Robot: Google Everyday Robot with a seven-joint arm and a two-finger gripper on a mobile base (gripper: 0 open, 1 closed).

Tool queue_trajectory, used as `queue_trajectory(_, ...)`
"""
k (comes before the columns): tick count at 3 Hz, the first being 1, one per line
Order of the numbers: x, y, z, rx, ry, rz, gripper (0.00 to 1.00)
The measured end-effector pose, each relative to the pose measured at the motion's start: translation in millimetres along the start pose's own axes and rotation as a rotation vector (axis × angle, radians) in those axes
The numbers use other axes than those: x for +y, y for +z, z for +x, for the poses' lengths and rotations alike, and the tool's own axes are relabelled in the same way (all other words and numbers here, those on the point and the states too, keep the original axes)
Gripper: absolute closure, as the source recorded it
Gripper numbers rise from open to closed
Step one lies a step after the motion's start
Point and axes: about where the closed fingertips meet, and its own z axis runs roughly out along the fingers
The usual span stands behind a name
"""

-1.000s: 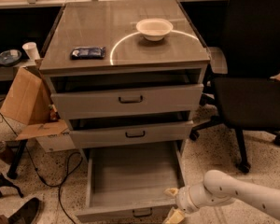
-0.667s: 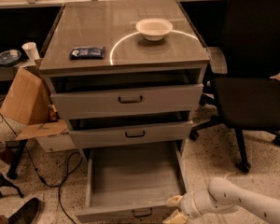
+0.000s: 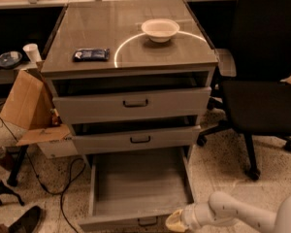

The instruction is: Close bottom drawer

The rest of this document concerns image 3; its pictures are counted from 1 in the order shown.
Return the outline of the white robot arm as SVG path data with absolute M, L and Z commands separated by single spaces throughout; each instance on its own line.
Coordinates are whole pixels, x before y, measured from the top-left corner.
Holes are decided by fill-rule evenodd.
M 193 203 L 174 211 L 166 219 L 169 230 L 196 233 L 206 225 L 230 226 L 236 219 L 259 233 L 291 233 L 291 195 L 276 213 L 245 204 L 227 193 L 216 191 L 204 203 Z

